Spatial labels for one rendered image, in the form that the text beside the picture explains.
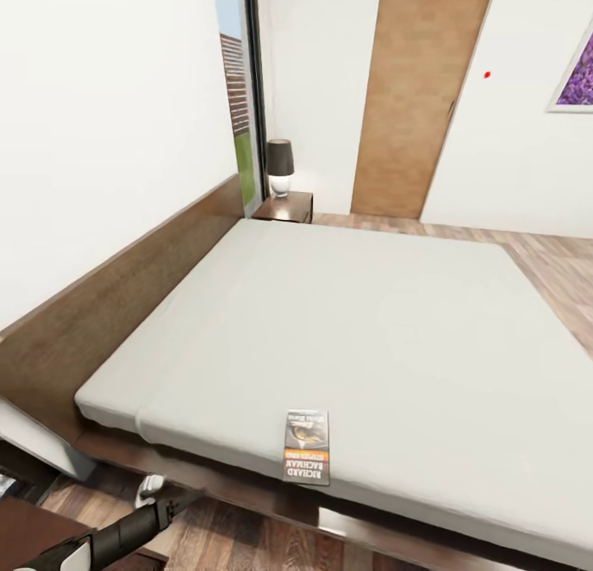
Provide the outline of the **hardback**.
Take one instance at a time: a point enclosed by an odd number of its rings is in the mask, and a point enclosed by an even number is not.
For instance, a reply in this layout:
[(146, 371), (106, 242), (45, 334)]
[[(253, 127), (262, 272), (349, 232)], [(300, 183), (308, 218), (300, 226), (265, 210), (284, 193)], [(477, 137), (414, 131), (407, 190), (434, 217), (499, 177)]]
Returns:
[(283, 451), (285, 484), (331, 487), (328, 419), (325, 410), (288, 410), (287, 447)]

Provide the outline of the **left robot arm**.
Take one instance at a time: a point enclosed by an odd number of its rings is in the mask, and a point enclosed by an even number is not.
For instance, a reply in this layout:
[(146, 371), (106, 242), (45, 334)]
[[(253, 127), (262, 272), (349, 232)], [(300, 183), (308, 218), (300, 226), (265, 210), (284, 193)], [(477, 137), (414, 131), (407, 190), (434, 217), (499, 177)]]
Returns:
[(162, 486), (160, 475), (149, 475), (139, 485), (134, 512), (105, 529), (91, 529), (44, 550), (14, 571), (102, 571), (116, 560), (131, 554), (164, 531), (191, 503), (203, 497), (204, 489), (173, 498), (151, 498)]

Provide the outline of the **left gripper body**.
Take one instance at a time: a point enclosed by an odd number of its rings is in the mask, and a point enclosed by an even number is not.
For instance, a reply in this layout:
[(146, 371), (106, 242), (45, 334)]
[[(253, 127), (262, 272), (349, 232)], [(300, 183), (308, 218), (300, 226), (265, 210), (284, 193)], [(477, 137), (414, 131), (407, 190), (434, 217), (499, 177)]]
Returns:
[(119, 531), (119, 558), (131, 554), (169, 527), (165, 497), (117, 521)]

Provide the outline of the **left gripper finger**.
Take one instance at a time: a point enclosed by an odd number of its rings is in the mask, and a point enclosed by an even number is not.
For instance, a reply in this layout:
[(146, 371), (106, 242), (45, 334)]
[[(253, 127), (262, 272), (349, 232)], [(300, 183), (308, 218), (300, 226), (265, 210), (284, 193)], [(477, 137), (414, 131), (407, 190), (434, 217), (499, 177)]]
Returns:
[(166, 509), (169, 518), (169, 525), (173, 522), (173, 517), (178, 515), (178, 513), (188, 507), (188, 505), (191, 505), (191, 503), (196, 502), (196, 500), (203, 497), (204, 494), (204, 489), (199, 489), (198, 491), (191, 491), (191, 494), (185, 494), (181, 497), (176, 497), (173, 498), (173, 500), (170, 500), (170, 503), (168, 503)]

